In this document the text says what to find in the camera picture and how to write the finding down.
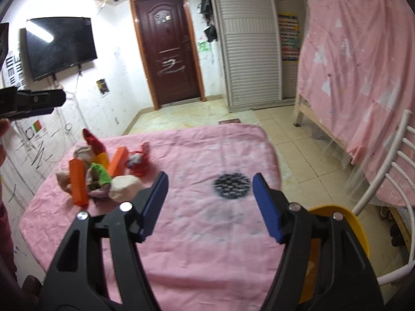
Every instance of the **picture on wall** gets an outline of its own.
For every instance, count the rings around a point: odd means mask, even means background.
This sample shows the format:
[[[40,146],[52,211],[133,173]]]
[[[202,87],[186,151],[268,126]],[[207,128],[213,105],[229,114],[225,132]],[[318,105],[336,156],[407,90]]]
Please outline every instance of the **picture on wall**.
[[[104,78],[102,80],[97,81],[97,86],[103,96],[105,96],[109,92],[107,82]]]
[[[7,54],[2,72],[4,87],[17,87],[19,91],[26,89],[26,79],[24,77],[20,53],[10,51]]]
[[[300,28],[296,15],[279,13],[281,51],[283,61],[297,62],[300,56]]]

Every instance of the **metal screw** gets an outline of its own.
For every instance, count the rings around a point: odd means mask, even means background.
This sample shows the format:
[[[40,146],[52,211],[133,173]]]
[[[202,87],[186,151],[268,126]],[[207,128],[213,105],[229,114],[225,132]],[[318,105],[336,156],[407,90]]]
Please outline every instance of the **metal screw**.
[[[76,217],[78,218],[78,220],[83,221],[83,220],[86,220],[86,218],[88,217],[88,215],[89,215],[88,212],[86,212],[86,211],[80,211]]]
[[[123,202],[120,205],[120,210],[121,211],[130,211],[132,208],[132,203],[131,202]]]
[[[333,213],[333,219],[335,219],[336,221],[341,221],[344,219],[344,215],[340,213],[339,211],[335,211]]]
[[[288,206],[288,209],[291,211],[300,211],[301,205],[299,203],[293,202],[293,203],[290,203],[290,205]]]

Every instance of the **pile of toys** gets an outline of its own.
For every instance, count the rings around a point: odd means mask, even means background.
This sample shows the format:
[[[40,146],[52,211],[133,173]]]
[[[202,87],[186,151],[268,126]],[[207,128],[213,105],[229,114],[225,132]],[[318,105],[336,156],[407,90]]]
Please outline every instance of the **pile of toys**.
[[[77,148],[69,161],[69,170],[56,174],[61,189],[72,195],[74,205],[82,208],[88,206],[89,199],[131,201],[144,188],[140,178],[149,171],[149,144],[144,143],[142,150],[131,153],[125,146],[119,147],[110,161],[97,137],[87,129],[83,129],[82,135],[88,146]]]

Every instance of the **stuffed toy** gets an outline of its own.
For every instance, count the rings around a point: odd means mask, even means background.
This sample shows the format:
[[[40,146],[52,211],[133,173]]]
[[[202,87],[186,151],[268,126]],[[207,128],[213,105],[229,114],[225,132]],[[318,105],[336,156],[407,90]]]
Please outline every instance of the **stuffed toy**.
[[[95,199],[106,199],[111,189],[111,177],[101,164],[91,164],[86,173],[87,192]]]
[[[73,152],[73,157],[82,160],[85,166],[85,172],[91,167],[92,161],[95,158],[95,153],[92,151],[91,146],[78,147]]]
[[[113,178],[109,197],[118,203],[131,202],[142,189],[144,185],[136,176],[120,175]]]
[[[56,179],[61,190],[72,195],[71,179],[69,176],[69,172],[57,172]]]
[[[150,167],[149,160],[150,145],[144,143],[141,146],[141,151],[131,152],[127,160],[127,168],[130,170],[131,175],[135,175],[138,178],[146,176]]]
[[[86,143],[92,147],[92,151],[96,156],[106,152],[104,144],[100,142],[100,140],[95,137],[88,129],[83,129],[82,135],[84,136]]]

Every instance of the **human hand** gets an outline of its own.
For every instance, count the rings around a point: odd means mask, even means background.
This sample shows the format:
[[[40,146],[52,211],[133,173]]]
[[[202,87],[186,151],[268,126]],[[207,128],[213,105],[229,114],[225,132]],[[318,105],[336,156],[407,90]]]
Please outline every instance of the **human hand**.
[[[3,135],[5,135],[9,127],[10,127],[10,122],[8,119],[0,120],[0,138],[3,137]],[[6,150],[4,149],[3,145],[0,144],[0,166],[3,165],[3,162],[5,159],[6,159]]]

